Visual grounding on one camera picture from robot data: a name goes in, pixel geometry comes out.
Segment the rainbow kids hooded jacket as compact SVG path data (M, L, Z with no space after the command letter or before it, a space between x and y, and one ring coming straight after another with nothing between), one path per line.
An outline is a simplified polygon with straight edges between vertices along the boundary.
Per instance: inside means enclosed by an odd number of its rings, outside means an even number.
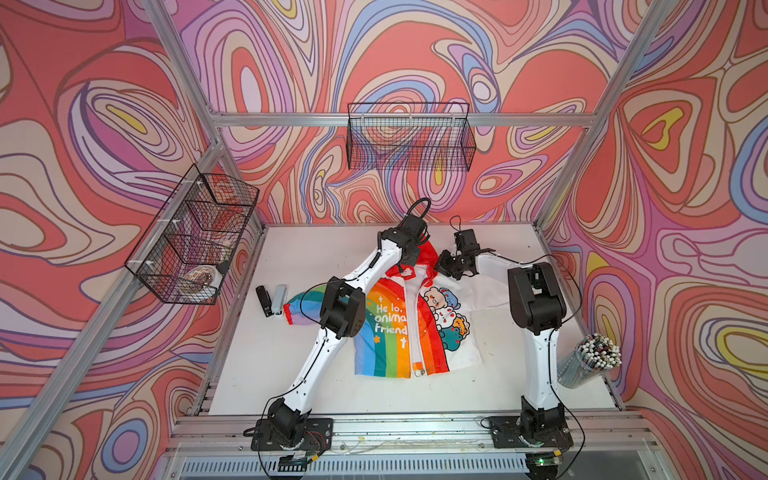
M414 266L391 268L367 294L357 375L411 378L482 363L473 315L508 305L507 287L484 276L454 280L435 270L437 260L427 242Z

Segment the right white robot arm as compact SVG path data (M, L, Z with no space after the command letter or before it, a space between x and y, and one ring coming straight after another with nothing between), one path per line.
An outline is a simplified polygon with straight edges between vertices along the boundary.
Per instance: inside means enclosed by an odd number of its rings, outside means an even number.
M567 425L554 385L559 330L568 308L553 265L540 256L512 260L483 248L472 229L454 233L455 251L439 255L437 270L455 280L480 275L507 287L510 314L522 330L527 368L519 431L530 443Z

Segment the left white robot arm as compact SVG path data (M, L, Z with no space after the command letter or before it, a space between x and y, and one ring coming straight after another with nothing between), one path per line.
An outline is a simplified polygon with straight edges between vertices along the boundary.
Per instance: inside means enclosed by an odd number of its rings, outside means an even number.
M313 347L290 388L266 409L265 424L290 444L303 435L311 400L324 370L366 319L366 297L395 266L413 266L429 239L426 221L406 215L396 226L377 234L376 249L352 272L331 277L319 309L319 330Z

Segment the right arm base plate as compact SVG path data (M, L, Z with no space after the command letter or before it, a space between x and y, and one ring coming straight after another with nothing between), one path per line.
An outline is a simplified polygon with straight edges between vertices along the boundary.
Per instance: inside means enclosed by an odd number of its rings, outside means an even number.
M562 418L541 423L527 414L505 415L485 417L480 423L490 432L496 449L567 451L574 445Z

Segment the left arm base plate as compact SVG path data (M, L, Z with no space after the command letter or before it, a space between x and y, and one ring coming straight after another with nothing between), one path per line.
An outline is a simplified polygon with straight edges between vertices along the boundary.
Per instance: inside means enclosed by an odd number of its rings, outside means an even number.
M250 438L250 448L259 452L322 453L332 446L334 420L330 417L312 417L300 420L287 431L273 419L260 419L256 425L242 432Z

